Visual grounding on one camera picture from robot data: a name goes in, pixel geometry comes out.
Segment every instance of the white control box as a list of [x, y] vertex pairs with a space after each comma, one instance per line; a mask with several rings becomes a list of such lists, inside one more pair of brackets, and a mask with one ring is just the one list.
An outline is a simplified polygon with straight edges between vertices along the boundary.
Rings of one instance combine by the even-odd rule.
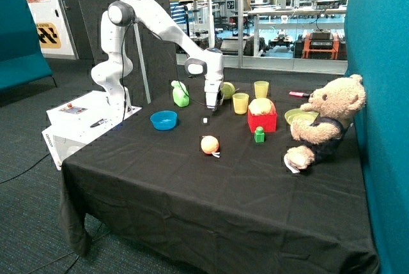
[[[63, 160], [122, 122], [123, 116], [112, 115], [106, 94], [92, 91], [47, 111], [51, 126], [42, 134], [57, 170]], [[139, 110], [132, 106], [124, 119]]]

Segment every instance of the red box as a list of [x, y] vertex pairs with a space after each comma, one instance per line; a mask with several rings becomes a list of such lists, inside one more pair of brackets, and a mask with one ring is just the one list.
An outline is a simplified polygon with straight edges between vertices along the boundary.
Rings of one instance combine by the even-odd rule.
[[250, 109], [248, 109], [247, 122], [250, 126], [251, 132], [255, 132], [258, 126], [263, 127], [264, 132], [274, 132], [277, 127], [277, 113], [270, 112], [263, 116], [253, 116]]

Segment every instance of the yellow cup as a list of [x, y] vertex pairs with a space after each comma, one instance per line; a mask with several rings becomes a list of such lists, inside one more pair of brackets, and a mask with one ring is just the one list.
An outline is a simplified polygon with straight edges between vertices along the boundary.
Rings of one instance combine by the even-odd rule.
[[268, 93], [268, 81], [256, 81], [254, 83], [254, 92], [256, 98], [266, 98]]
[[249, 105], [249, 95], [245, 93], [235, 93], [233, 95], [233, 107], [235, 113], [245, 114], [247, 112], [247, 106]]

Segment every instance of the teal partition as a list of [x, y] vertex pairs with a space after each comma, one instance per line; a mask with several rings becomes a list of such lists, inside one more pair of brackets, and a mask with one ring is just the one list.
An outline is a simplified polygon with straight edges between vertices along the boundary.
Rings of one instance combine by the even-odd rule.
[[347, 75], [367, 92], [355, 124], [381, 273], [409, 273], [408, 22], [407, 0], [348, 1]]
[[51, 76], [26, 0], [0, 0], [0, 89]]

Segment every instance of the teal bench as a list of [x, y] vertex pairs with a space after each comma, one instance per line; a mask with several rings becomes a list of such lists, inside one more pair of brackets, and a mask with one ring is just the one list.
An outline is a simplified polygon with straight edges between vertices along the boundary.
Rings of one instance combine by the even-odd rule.
[[52, 76], [26, 0], [0, 0], [0, 90]]

